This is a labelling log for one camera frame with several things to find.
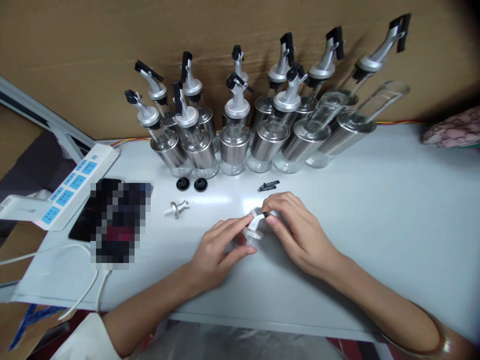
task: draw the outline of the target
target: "black rubber stopper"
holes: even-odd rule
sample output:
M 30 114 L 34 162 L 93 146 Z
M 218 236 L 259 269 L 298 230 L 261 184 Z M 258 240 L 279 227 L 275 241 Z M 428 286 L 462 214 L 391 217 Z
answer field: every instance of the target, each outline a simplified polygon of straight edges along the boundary
M 176 182 L 176 188 L 180 191 L 185 191 L 190 187 L 190 180 L 186 177 L 181 177 Z
M 195 184 L 193 184 L 193 187 L 195 190 L 197 190 L 199 193 L 204 192 L 207 189 L 207 186 L 209 183 L 207 180 L 205 180 L 203 177 L 195 180 Z

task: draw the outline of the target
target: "power strip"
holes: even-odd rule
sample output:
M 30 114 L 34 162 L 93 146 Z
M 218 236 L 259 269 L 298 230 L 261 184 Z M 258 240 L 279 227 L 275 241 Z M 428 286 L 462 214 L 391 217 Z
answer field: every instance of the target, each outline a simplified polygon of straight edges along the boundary
M 31 221 L 44 230 L 62 230 L 119 157 L 120 150 L 96 144 L 48 200 L 9 195 L 0 203 L 0 219 Z

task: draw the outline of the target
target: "blue outlet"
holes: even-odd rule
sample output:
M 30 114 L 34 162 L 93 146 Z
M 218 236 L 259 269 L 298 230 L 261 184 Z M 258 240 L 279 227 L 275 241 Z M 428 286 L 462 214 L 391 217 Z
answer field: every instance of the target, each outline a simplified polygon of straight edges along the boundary
M 72 181 L 72 183 L 70 184 L 70 187 L 72 189 L 75 189 L 75 190 L 78 190 L 78 188 L 80 187 L 80 185 L 82 185 L 85 181 L 86 177 L 85 176 L 82 176 L 82 175 L 78 175 L 75 180 Z
M 46 212 L 46 214 L 43 215 L 43 217 L 41 218 L 41 221 L 43 221 L 45 224 L 50 225 L 50 223 L 53 221 L 53 219 L 55 219 L 55 217 L 59 214 L 59 212 L 60 212 L 59 208 L 55 206 L 51 206 Z
M 97 163 L 93 161 L 89 161 L 85 168 L 81 171 L 82 174 L 90 175 L 92 171 L 97 167 Z
M 63 187 L 59 187 L 58 190 L 55 191 L 52 196 L 50 196 L 50 200 L 55 201 L 55 199 L 59 197 L 59 195 L 62 193 L 63 190 L 64 190 Z
M 72 172 L 70 175 L 68 175 L 68 177 L 66 178 L 63 185 L 68 185 L 72 181 L 72 179 L 75 177 L 75 175 L 77 175 L 77 174 L 74 173 L 74 172 Z
M 87 160 L 82 160 L 81 163 L 79 163 L 78 166 L 75 168 L 75 170 L 80 171 L 80 169 L 83 168 L 86 163 Z
M 65 190 L 62 195 L 58 198 L 56 203 L 61 206 L 65 206 L 65 204 L 70 200 L 70 198 L 74 195 L 73 192 L 70 190 Z

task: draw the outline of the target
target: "hand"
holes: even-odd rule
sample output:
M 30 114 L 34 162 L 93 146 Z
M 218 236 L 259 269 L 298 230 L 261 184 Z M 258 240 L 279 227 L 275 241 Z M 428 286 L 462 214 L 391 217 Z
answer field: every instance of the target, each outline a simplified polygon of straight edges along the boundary
M 203 234 L 200 245 L 193 259 L 186 264 L 188 277 L 196 294 L 218 286 L 228 275 L 233 266 L 247 255 L 253 255 L 257 249 L 245 246 L 245 237 L 239 235 L 242 246 L 236 247 L 225 254 L 227 245 L 252 220 L 250 213 L 241 218 L 220 220 L 209 231 Z
M 300 269 L 323 279 L 333 270 L 340 253 L 325 235 L 318 219 L 291 192 L 270 195 L 263 202 L 262 212 L 279 211 L 288 221 L 291 231 L 276 216 L 265 220 L 279 237 L 288 256 Z

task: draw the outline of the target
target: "white cable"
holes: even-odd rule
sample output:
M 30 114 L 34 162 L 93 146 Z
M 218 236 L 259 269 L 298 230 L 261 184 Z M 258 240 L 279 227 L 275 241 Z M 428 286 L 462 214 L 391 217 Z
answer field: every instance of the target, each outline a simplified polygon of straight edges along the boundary
M 19 257 L 14 257 L 12 259 L 9 259 L 9 260 L 3 260 L 3 261 L 0 261 L 0 266 L 1 265 L 6 265 L 6 264 L 11 264 L 11 263 L 14 263 L 14 262 L 17 262 L 17 261 L 20 261 L 20 260 L 23 260 L 23 259 L 28 259 L 28 258 L 31 258 L 31 257 L 34 257 L 35 255 L 37 254 L 41 254 L 41 253 L 46 253 L 46 252 L 49 252 L 49 251 L 52 251 L 52 250 L 57 250 L 57 249 L 63 249 L 63 248 L 72 248 L 72 247 L 80 247 L 82 250 L 84 250 L 88 257 L 90 257 L 90 249 L 88 247 L 86 247 L 85 245 L 81 245 L 81 244 L 77 244 L 77 243 L 73 243 L 73 244 L 68 244 L 68 245 L 62 245 L 62 246 L 57 246 L 57 247 L 51 247 L 51 248 L 48 248 L 48 249 L 45 249 L 45 250 L 40 250 L 40 251 L 37 251 L 37 252 L 33 252 L 33 253 L 30 253 L 30 254 L 27 254 L 27 255 L 23 255 L 23 256 L 19 256 Z M 104 287 L 104 284 L 105 284 L 105 280 L 107 279 L 107 276 L 110 274 L 111 270 L 108 270 L 108 274 L 105 275 L 105 271 L 103 272 L 103 279 L 102 279 L 102 283 L 100 285 L 100 289 L 98 290 L 98 295 L 97 295 L 97 301 L 100 300 L 100 293 L 102 291 L 102 288 Z M 59 318 L 58 320 L 63 320 L 65 319 L 68 315 L 70 315 L 70 313 L 75 310 L 77 308 L 77 306 L 80 304 L 80 302 L 84 299 L 84 297 L 88 294 L 88 292 L 90 291 L 90 289 L 92 288 L 92 286 L 94 285 L 95 281 L 97 280 L 97 277 L 99 276 L 99 271 L 98 270 L 95 270 L 95 274 L 93 275 L 93 279 L 91 280 L 90 284 L 88 285 L 88 287 L 86 288 L 86 290 L 84 291 L 84 293 L 81 295 L 81 297 L 76 301 L 75 304 L 73 304 L 73 306 L 68 309 L 66 312 L 64 312 Z
M 101 275 L 101 283 L 100 283 L 100 288 L 98 289 L 98 293 L 96 294 L 96 300 L 95 300 L 95 311 L 97 313 L 100 313 L 100 298 L 102 297 L 102 290 L 104 289 L 105 286 L 105 281 L 109 277 L 110 273 L 112 270 L 102 270 Z
M 73 304 L 73 306 L 71 308 L 69 308 L 67 311 L 65 311 L 59 318 L 58 320 L 63 320 L 65 319 L 68 315 L 70 315 L 70 313 L 75 310 L 77 308 L 77 306 L 80 304 L 80 302 L 84 299 L 84 297 L 88 294 L 88 292 L 90 291 L 90 289 L 92 288 L 92 286 L 94 285 L 95 283 L 95 280 L 97 280 L 97 278 L 99 277 L 99 271 L 98 270 L 95 270 L 95 275 L 93 276 L 93 279 L 91 280 L 90 282 L 90 285 L 88 285 L 88 287 L 86 288 L 86 290 L 84 291 L 84 293 L 80 296 L 80 298 L 76 301 L 76 303 Z

